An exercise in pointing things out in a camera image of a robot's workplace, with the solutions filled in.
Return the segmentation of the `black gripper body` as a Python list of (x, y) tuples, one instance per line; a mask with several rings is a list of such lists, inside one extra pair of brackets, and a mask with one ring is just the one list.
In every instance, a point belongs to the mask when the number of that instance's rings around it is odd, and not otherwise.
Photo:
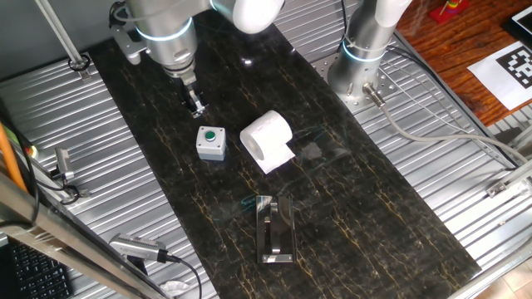
[(180, 78), (180, 81), (183, 86), (181, 94), (183, 96), (184, 103), (187, 106), (199, 106), (200, 100), (198, 99), (198, 96), (195, 93), (196, 76), (182, 76)]

